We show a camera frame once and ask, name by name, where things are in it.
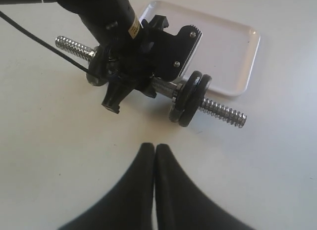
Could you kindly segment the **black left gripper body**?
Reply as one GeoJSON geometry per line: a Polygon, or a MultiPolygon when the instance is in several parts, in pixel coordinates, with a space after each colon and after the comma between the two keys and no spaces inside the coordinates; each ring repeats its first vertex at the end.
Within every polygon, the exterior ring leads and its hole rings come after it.
{"type": "Polygon", "coordinates": [[[154,77],[155,43],[153,32],[169,26],[165,16],[156,15],[148,22],[139,22],[135,14],[110,14],[105,19],[108,53],[107,80],[132,80],[154,77]]]}

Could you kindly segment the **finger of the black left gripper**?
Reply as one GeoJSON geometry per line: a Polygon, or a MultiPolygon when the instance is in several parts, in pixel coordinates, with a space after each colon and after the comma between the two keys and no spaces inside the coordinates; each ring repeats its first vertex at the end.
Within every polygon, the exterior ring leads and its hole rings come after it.
{"type": "Polygon", "coordinates": [[[156,98],[157,92],[152,84],[153,79],[154,79],[153,77],[135,78],[136,80],[135,90],[141,92],[143,95],[147,97],[156,98]]]}
{"type": "Polygon", "coordinates": [[[109,81],[102,106],[115,114],[120,112],[120,103],[134,90],[135,81],[109,81]]]}

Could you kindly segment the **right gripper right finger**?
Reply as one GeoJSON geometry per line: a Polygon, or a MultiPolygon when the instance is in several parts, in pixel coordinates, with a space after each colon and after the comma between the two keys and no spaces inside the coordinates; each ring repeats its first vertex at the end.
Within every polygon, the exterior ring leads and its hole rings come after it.
{"type": "Polygon", "coordinates": [[[167,144],[156,147],[155,200],[160,230],[253,229],[208,198],[186,174],[167,144]]]}

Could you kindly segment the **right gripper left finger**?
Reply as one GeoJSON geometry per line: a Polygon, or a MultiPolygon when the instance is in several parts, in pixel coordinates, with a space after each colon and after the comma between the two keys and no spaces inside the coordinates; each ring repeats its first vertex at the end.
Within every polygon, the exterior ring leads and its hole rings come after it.
{"type": "Polygon", "coordinates": [[[155,147],[141,144],[116,185],[62,230],[151,230],[155,147]]]}

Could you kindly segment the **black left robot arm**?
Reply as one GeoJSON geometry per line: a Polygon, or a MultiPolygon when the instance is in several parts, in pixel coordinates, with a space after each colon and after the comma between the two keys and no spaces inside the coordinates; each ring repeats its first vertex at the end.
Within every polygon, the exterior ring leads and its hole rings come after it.
{"type": "Polygon", "coordinates": [[[120,103],[133,91],[156,97],[151,80],[156,73],[155,45],[168,26],[165,16],[140,21],[129,0],[0,0],[1,4],[56,2],[77,14],[98,41],[87,78],[107,85],[103,106],[119,113],[120,103]]]}

